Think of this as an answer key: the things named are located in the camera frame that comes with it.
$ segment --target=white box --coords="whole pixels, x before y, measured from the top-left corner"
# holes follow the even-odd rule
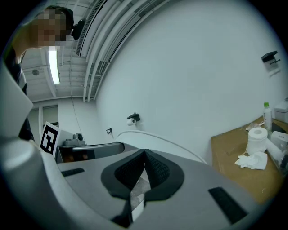
[[[55,157],[57,146],[63,145],[66,139],[73,139],[73,134],[46,122],[43,129],[40,148],[44,152],[50,153]]]
[[[288,134],[274,131],[271,135],[271,141],[281,151],[288,147]]]
[[[275,119],[288,123],[288,97],[274,108]]]

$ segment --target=brown table top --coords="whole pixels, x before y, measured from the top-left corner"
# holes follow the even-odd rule
[[[258,118],[253,123],[259,124],[261,122],[263,122],[263,117]],[[273,122],[288,133],[288,124],[277,120],[273,120]],[[211,137],[213,167],[245,188],[257,202],[264,203],[277,194],[284,177],[276,168],[268,152],[266,152],[268,162],[264,170],[240,168],[234,164],[238,160],[238,156],[246,150],[248,131],[245,128],[249,124]]]

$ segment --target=fluorescent light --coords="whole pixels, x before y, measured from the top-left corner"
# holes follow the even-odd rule
[[[52,74],[52,79],[54,84],[60,84],[59,74],[58,74],[58,64],[57,64],[57,51],[48,51],[49,54],[49,64]]]

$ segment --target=plastic bottle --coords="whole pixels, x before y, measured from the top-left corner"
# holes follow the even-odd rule
[[[272,110],[269,107],[269,102],[264,103],[263,118],[265,129],[272,131]]]

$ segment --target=cardboard surface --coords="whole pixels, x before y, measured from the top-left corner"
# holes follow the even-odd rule
[[[263,122],[263,117],[252,123],[259,124],[261,122]],[[277,120],[273,120],[273,122],[288,132],[288,124]],[[213,167],[245,188],[257,202],[264,203],[278,193],[284,177],[276,168],[267,151],[268,162],[265,170],[240,168],[234,164],[238,160],[238,156],[246,150],[248,131],[245,128],[248,126],[249,124],[211,137]]]

